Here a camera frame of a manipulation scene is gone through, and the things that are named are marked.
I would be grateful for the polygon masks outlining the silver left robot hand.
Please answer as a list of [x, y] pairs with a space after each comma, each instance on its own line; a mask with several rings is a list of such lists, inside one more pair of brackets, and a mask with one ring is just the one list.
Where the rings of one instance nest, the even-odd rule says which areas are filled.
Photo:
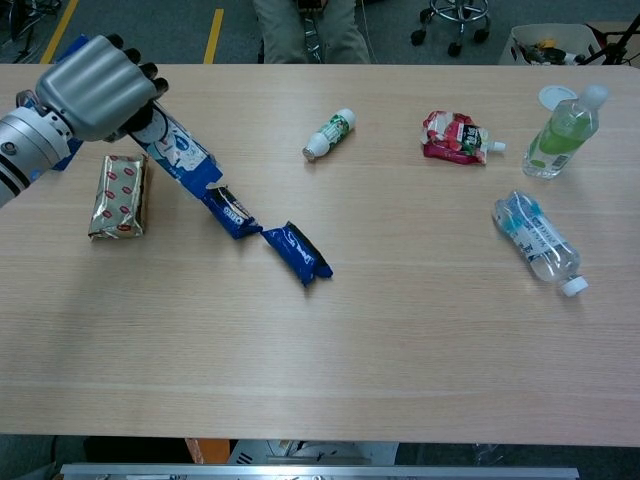
[[35, 93], [60, 114], [75, 138], [115, 141], [144, 129], [156, 100], [169, 90], [156, 64], [140, 62], [117, 34], [97, 35], [55, 64], [38, 80]]

